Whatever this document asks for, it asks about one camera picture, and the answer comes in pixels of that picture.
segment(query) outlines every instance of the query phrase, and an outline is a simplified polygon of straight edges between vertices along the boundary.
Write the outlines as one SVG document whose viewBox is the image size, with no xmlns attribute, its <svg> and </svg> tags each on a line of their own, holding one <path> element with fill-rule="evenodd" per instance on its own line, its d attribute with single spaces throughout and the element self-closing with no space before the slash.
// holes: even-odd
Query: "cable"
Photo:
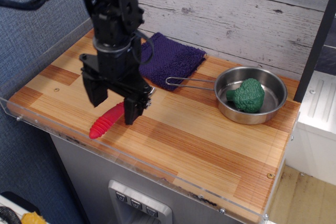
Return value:
<svg viewBox="0 0 336 224">
<path fill-rule="evenodd" d="M 17 10 L 37 10 L 48 0 L 30 0 L 27 2 L 16 2 L 11 0 L 0 0 L 1 7 L 8 7 Z"/>
<path fill-rule="evenodd" d="M 152 59 L 153 59 L 153 56 L 154 56 L 154 43 L 153 43 L 153 41 L 150 39 L 150 38 L 148 38 L 145 34 L 143 34 L 142 32 L 140 32 L 139 30 L 135 30 L 135 35 L 137 35 L 138 37 L 140 37 L 140 38 L 144 38 L 148 43 L 149 43 L 149 45 L 151 46 L 151 48 L 152 48 L 152 53 L 151 53 L 151 55 L 149 56 L 149 58 L 148 58 L 148 60 L 146 60 L 146 61 L 144 61 L 144 62 L 141 62 L 137 57 L 136 57 L 136 55 L 134 54 L 134 52 L 133 52 L 133 56 L 134 56 L 134 58 L 135 58 L 135 60 L 137 61 L 137 63 L 139 63 L 140 65 L 146 65 L 146 64 L 148 64 Z"/>
</svg>

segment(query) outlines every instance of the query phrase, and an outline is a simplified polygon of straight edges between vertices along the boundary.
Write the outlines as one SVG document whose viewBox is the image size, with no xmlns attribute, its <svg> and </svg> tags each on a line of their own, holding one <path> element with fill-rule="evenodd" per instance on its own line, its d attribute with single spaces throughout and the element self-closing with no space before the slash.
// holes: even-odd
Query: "wooden table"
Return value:
<svg viewBox="0 0 336 224">
<path fill-rule="evenodd" d="M 285 105 L 258 125 L 224 117 L 212 91 L 157 88 L 152 105 L 132 126 L 122 117 L 103 137 L 91 140 L 93 122 L 123 100 L 112 92 L 97 108 L 88 100 L 78 56 L 95 54 L 92 37 L 91 31 L 19 90 L 8 103 L 12 113 L 147 177 L 161 178 L 206 205 L 259 222 L 298 115 L 300 104 L 293 101 L 298 82 L 282 78 L 288 89 Z M 237 66 L 206 58 L 192 78 L 215 80 Z"/>
</svg>

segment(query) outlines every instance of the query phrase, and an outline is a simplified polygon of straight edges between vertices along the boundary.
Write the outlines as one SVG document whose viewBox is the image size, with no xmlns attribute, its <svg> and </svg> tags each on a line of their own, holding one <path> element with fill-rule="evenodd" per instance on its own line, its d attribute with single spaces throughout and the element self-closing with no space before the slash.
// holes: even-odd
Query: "wooden floor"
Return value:
<svg viewBox="0 0 336 224">
<path fill-rule="evenodd" d="M 335 224 L 336 186 L 286 166 L 269 220 L 276 224 Z"/>
</svg>

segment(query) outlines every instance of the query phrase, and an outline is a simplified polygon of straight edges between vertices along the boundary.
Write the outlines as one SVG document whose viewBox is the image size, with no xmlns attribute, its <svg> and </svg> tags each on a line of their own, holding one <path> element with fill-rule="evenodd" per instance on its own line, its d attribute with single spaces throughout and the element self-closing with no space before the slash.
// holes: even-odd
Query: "yellow object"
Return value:
<svg viewBox="0 0 336 224">
<path fill-rule="evenodd" d="M 22 224 L 47 224 L 47 222 L 36 212 L 24 214 L 21 219 Z"/>
</svg>

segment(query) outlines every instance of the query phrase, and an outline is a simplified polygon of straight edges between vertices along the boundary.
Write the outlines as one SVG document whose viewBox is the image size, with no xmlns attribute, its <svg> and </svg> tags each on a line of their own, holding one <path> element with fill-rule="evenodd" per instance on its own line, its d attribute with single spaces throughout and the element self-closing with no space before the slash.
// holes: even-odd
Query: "button panel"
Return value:
<svg viewBox="0 0 336 224">
<path fill-rule="evenodd" d="M 157 219 L 160 224 L 173 224 L 173 212 L 167 205 L 130 188 L 115 180 L 109 182 L 109 193 L 116 214 L 120 219 L 128 219 L 129 211 L 124 211 L 125 205 L 131 206 L 133 211 L 140 211 L 147 214 L 147 218 Z"/>
</svg>

